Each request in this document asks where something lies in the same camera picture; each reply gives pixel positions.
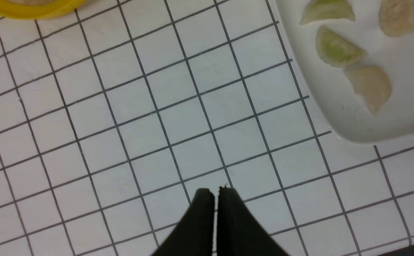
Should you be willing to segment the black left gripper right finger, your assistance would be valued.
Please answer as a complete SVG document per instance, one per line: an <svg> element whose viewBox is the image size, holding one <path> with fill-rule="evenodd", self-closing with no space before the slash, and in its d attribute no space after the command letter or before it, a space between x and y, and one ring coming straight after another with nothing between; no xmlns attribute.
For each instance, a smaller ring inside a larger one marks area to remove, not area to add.
<svg viewBox="0 0 414 256"><path fill-rule="evenodd" d="M234 188L219 188L217 208L218 256L288 255L262 228Z"/></svg>

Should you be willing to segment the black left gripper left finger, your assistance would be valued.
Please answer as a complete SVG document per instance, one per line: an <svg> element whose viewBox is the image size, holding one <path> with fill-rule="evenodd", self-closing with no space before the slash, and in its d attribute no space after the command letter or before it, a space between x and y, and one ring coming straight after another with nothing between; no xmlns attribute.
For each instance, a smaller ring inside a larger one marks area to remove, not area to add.
<svg viewBox="0 0 414 256"><path fill-rule="evenodd" d="M215 196L199 188L189 208L154 256L211 256Z"/></svg>

